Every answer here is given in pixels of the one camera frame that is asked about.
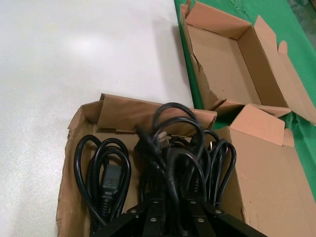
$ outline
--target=cardboard box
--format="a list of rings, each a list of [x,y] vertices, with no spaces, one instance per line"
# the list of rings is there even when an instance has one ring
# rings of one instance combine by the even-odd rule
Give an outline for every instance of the cardboard box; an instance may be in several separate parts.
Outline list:
[[[316,109],[273,30],[203,3],[181,5],[180,18],[204,108],[218,115],[246,104],[290,109],[316,123]]]
[[[124,210],[137,204],[139,173],[135,168],[133,150],[138,142],[134,132],[136,125],[150,130],[153,114],[161,104],[134,100],[103,94],[100,101],[82,105],[69,125],[68,141],[65,148],[65,163],[58,197],[56,221],[59,237],[88,237],[90,229],[89,213],[83,203],[74,176],[74,155],[79,140],[88,134],[95,135],[101,141],[116,137],[125,143],[129,150],[132,166],[130,186]],[[203,128],[211,128],[216,112],[192,110]],[[162,113],[160,121],[176,116],[187,116],[179,109],[170,108]],[[169,134],[190,136],[194,128],[188,124],[177,123],[169,126]],[[91,147],[86,146],[82,154],[82,172],[85,174],[91,159]]]
[[[316,204],[284,122],[246,105],[215,132],[237,152],[223,210],[269,237],[315,237]]]

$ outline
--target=cardboard flap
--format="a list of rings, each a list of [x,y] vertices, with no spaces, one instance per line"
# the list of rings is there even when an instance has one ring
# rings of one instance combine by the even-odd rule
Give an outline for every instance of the cardboard flap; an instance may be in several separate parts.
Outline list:
[[[286,101],[292,111],[316,124],[316,109],[311,101],[305,87],[298,76],[291,60],[287,54],[287,43],[282,41],[278,47],[278,54],[289,74],[289,83],[287,84],[288,96]]]
[[[294,137],[293,133],[290,129],[286,128],[284,130],[284,139],[283,139],[283,145],[288,147],[294,147]]]
[[[284,121],[246,105],[231,124],[231,128],[274,144],[283,145]]]
[[[251,26],[250,22],[200,2],[196,2],[187,14],[186,22],[196,28],[236,40]]]
[[[266,106],[266,105],[255,105],[255,104],[251,104],[251,105],[253,105],[254,107],[256,107],[260,110],[263,110],[264,112],[266,112],[269,115],[272,115],[276,118],[279,118],[279,117],[291,112],[291,110],[289,108]],[[242,105],[240,103],[226,100],[224,103],[222,103],[216,109],[214,109],[214,111],[217,112],[217,116],[222,116],[222,115],[231,113],[233,111],[241,110],[241,108],[243,106],[244,105]]]
[[[134,132],[135,126],[141,124],[146,130],[150,131],[153,115],[160,106],[161,104],[158,103],[105,94],[97,124],[100,128],[113,128],[128,132]],[[217,115],[216,112],[194,109],[192,111],[204,129],[213,126]],[[170,108],[161,114],[159,121],[166,121],[177,116],[187,117],[182,110]],[[186,123],[173,124],[167,127],[165,131],[180,136],[193,135],[195,133],[194,127]]]
[[[316,109],[287,55],[286,42],[278,50],[275,33],[260,16],[254,29],[288,107],[316,124]]]
[[[275,107],[275,106],[267,106],[267,105],[253,105],[253,106],[255,106],[256,108],[260,110],[263,110],[264,112],[276,118],[282,117],[283,115],[286,115],[289,112],[291,112],[289,108],[284,108],[284,107]]]
[[[254,28],[260,41],[265,41],[271,48],[277,50],[277,36],[260,15],[257,17]]]

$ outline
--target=green mat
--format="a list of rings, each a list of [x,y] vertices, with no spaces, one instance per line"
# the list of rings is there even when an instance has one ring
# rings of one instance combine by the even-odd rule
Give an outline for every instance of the green mat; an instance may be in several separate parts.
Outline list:
[[[174,1],[179,20],[180,4],[186,1]],[[288,43],[289,57],[311,100],[314,105],[316,104],[316,52],[286,0],[200,0],[200,2],[245,19],[252,24],[257,16],[261,15],[276,33],[278,44],[282,40]],[[194,107],[203,109],[181,24],[179,26]],[[235,115],[230,115],[218,119],[214,128],[229,125],[234,117]],[[316,127],[295,113],[290,113],[282,119],[285,121],[285,126],[294,134],[295,148],[316,200]]]

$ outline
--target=power cord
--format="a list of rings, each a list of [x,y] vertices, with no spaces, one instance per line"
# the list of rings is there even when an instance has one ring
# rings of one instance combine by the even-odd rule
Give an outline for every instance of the power cord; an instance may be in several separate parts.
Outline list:
[[[174,117],[159,124],[159,116],[169,108],[184,111],[189,117]],[[188,123],[196,133],[191,141],[183,137],[172,137],[167,145],[159,141],[160,133],[174,123]],[[182,198],[196,194],[201,201],[220,209],[222,196],[232,175],[236,163],[236,150],[231,143],[211,131],[204,130],[189,108],[178,104],[162,105],[154,115],[152,133],[142,127],[136,127],[139,142],[134,148],[138,161],[146,167],[140,180],[139,196],[144,201],[146,190],[166,191],[176,214],[178,233],[185,236],[187,232],[181,223]],[[205,136],[215,139],[209,146],[205,145]],[[225,172],[225,163],[231,153],[231,160]]]
[[[81,156],[88,141],[93,142],[97,148],[89,162],[84,182]],[[121,160],[123,166],[109,164],[109,161],[116,157]],[[104,171],[100,182],[102,166]],[[92,235],[122,213],[131,177],[128,150],[125,144],[116,138],[101,142],[93,135],[84,136],[76,148],[74,172],[78,189],[89,209]]]
[[[159,123],[159,117],[169,108],[184,111],[188,117],[174,117]],[[164,129],[174,123],[192,125],[196,133],[187,141],[183,137],[162,136]],[[188,232],[181,222],[181,200],[195,195],[201,201],[220,209],[222,196],[236,163],[236,150],[231,143],[211,130],[204,130],[195,114],[178,103],[162,105],[154,114],[152,132],[137,126],[139,141],[134,148],[136,162],[144,167],[139,184],[139,199],[144,202],[147,192],[160,192],[166,200],[171,200],[169,212],[174,211],[176,234],[186,236]],[[205,137],[210,135],[215,142],[205,145]],[[81,171],[82,151],[87,142],[96,145],[87,172],[86,181]],[[228,153],[231,159],[227,170]],[[119,157],[123,166],[109,164],[109,160]],[[100,182],[100,171],[104,171]],[[101,142],[93,135],[84,136],[78,143],[74,172],[78,189],[89,209],[91,235],[122,213],[130,177],[131,165],[128,150],[116,138]]]

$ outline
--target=black power cord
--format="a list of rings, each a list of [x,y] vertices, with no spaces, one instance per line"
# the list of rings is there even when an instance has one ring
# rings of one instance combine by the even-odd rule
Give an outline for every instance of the black power cord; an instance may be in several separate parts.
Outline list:
[[[168,108],[178,108],[189,117],[174,117],[159,124],[159,116]],[[159,134],[167,126],[178,122],[192,125],[196,134],[190,142],[183,137],[172,137],[168,146],[162,146]],[[176,214],[178,233],[185,236],[187,233],[181,224],[180,200],[196,194],[201,201],[220,209],[225,187],[236,163],[236,150],[215,132],[204,130],[193,112],[178,103],[168,103],[157,110],[152,131],[147,133],[142,127],[136,127],[140,139],[134,150],[139,162],[146,167],[140,180],[140,201],[145,199],[147,189],[166,192]],[[206,135],[215,139],[210,146],[205,145]],[[228,152],[231,153],[231,160],[225,172]]]
[[[81,155],[88,141],[93,142],[97,148],[89,162],[84,182]],[[109,160],[116,157],[119,157],[123,166],[109,164]],[[104,171],[100,182],[102,166]],[[93,135],[84,136],[76,148],[74,172],[78,189],[90,212],[93,234],[122,213],[131,177],[128,150],[125,144],[116,138],[101,142]]]
[[[169,108],[180,109],[188,117],[174,117],[159,124],[160,115]],[[162,142],[161,132],[179,122],[195,128],[196,133],[190,142],[176,136]],[[157,110],[151,133],[140,126],[136,127],[136,133],[139,141],[134,150],[138,163],[145,167],[139,184],[140,202],[144,202],[148,190],[160,192],[164,198],[171,200],[168,211],[174,213],[172,221],[175,222],[176,234],[186,236],[188,233],[183,228],[181,218],[181,200],[194,195],[192,198],[198,197],[220,209],[225,187],[236,163],[235,148],[227,140],[220,139],[215,132],[204,130],[195,114],[178,103],[168,103]],[[215,140],[209,146],[205,145],[207,135]],[[97,148],[89,162],[84,182],[81,155],[88,141]],[[231,159],[225,171],[229,152]],[[113,155],[119,157],[123,166],[109,164]],[[102,166],[104,171],[100,181]],[[93,135],[84,136],[76,148],[74,171],[78,189],[90,212],[93,234],[122,213],[131,177],[128,150],[116,138],[101,142]]]

